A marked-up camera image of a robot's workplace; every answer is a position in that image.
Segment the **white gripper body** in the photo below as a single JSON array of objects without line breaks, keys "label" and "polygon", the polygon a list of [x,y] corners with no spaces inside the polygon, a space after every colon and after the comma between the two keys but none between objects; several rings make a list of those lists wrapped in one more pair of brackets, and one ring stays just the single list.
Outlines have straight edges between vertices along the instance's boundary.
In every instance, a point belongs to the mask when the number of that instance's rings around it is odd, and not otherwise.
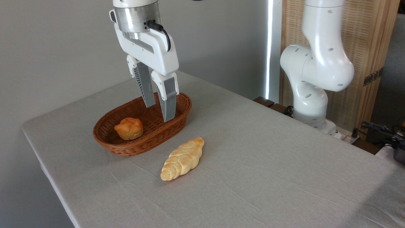
[{"label": "white gripper body", "polygon": [[164,76],[177,71],[178,56],[171,36],[147,24],[161,24],[159,9],[113,9],[109,15],[125,53]]}]

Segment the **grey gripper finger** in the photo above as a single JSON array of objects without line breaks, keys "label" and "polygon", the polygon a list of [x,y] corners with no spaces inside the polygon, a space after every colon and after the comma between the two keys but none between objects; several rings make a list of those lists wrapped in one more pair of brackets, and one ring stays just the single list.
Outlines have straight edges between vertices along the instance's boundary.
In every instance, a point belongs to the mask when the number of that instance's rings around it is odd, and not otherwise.
[{"label": "grey gripper finger", "polygon": [[158,88],[163,119],[168,122],[175,117],[176,96],[179,94],[177,74],[171,73],[164,76],[154,70],[151,76]]},{"label": "grey gripper finger", "polygon": [[130,75],[136,79],[146,108],[156,104],[148,66],[130,55],[126,58]]}]

